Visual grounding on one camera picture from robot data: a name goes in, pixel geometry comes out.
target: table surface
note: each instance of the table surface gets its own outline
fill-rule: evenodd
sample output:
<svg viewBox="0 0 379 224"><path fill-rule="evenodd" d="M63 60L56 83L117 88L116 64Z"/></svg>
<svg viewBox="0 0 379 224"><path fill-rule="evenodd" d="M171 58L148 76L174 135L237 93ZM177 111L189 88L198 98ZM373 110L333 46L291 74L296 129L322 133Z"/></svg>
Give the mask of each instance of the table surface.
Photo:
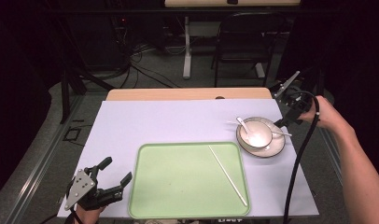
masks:
<svg viewBox="0 0 379 224"><path fill-rule="evenodd" d="M264 6L298 6L301 0L238 0L237 5L230 5L227 0L165 0L166 7L264 7Z"/></svg>
<svg viewBox="0 0 379 224"><path fill-rule="evenodd" d="M220 96L225 99L215 100ZM113 90L102 103L77 169L93 166L110 156L113 162L98 175L98 188L109 189L135 170L137 152L144 144L233 142L238 145L237 116L282 118L276 101L265 88ZM241 156L250 209L245 217L237 218L283 216L296 157L290 138L286 138L282 152L271 158L258 158L243 149ZM128 212L131 190L132 182L124 190L123 200L110 204L101 217L131 218ZM68 216L64 205L65 201L58 217ZM301 167L289 214L318 215Z"/></svg>

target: tray rim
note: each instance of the tray rim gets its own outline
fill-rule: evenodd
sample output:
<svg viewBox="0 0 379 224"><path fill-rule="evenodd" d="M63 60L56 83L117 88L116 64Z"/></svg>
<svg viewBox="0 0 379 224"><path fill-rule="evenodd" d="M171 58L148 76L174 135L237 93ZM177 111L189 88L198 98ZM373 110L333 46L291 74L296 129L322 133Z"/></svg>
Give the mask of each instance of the tray rim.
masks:
<svg viewBox="0 0 379 224"><path fill-rule="evenodd" d="M139 154L141 152L141 149L144 148L144 147L147 147L147 146L158 146L158 145L171 145L171 146L176 146L176 145L180 145L180 146L183 146L183 145L210 145L210 146L213 146L213 145L217 145L217 144L230 144L230 145L233 145L237 152L238 152L238 157L239 157L239 162L240 162L240 165L241 165L241 169L242 169L242 176L243 176L243 181L244 181L244 188L246 190L246 194L244 195L245 199L246 199L246 202L247 202L247 207L246 207L246 211L242 214L232 214L232 215L213 215L213 216L210 216L210 217L206 217L206 216L197 216L197 218L213 218L213 217L245 217L251 210L251 200L250 200L250 195L249 195L249 191L248 191L248 186L247 186L247 180L246 180L246 172L245 172L245 168L244 168L244 164L243 164L243 158L242 158L242 148L240 146L238 146L237 143L233 142L233 141L205 141L205 142L155 142L155 143L145 143L143 144L142 146L140 146L140 148L137 150L137 155L136 155L136 163L134 164L134 172L133 172L133 183L132 183L132 187L131 187L131 192L129 193L129 200L128 200L128 214L130 217L132 218L135 218L135 219L170 219L170 218L196 218L195 216L180 216L180 217L164 217L164 216L159 216L159 217L138 217L138 216L134 216L133 213L131 212L131 201L132 201L132 197L133 197L133 189L134 189L134 181L136 179L136 173L137 173L137 163L138 163L138 160L139 160Z"/></svg>

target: table leg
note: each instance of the table leg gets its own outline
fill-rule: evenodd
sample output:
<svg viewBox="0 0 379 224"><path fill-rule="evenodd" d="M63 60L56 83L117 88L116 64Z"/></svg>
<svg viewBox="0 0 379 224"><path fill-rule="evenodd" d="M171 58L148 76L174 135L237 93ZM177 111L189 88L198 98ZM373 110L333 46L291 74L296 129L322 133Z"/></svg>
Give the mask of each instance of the table leg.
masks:
<svg viewBox="0 0 379 224"><path fill-rule="evenodd" d="M190 21L189 17L186 17L185 19L185 35L186 35L186 56L184 60L184 72L183 72L183 78L189 79L190 78L190 62L191 62L191 55L190 55Z"/></svg>

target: spoon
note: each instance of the spoon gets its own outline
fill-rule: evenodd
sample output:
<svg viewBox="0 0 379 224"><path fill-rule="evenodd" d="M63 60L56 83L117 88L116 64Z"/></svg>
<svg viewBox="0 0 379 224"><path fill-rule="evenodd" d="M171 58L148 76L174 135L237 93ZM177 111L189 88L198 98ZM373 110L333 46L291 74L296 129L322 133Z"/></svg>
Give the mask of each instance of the spoon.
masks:
<svg viewBox="0 0 379 224"><path fill-rule="evenodd" d="M247 135L251 134L251 131L248 129L248 127L245 124L245 122L240 117L237 117L236 119L239 121L240 124L242 124L242 126L245 129Z"/></svg>

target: human arm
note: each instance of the human arm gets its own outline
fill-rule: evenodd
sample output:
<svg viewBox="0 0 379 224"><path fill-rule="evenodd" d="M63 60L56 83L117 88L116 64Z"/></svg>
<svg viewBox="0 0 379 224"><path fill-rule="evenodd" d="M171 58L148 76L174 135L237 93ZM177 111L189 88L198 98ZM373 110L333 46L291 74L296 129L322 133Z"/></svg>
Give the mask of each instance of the human arm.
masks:
<svg viewBox="0 0 379 224"><path fill-rule="evenodd" d="M344 202L351 223L379 223L379 174L361 147L355 130L341 114L322 97L318 126L329 130L336 141L341 159ZM299 119L311 121L315 114L312 106Z"/></svg>
<svg viewBox="0 0 379 224"><path fill-rule="evenodd" d="M105 210L105 207L101 207L95 210L86 211L81 205L77 204L77 216L81 219L83 224L95 224L99 219L100 214Z"/></svg>

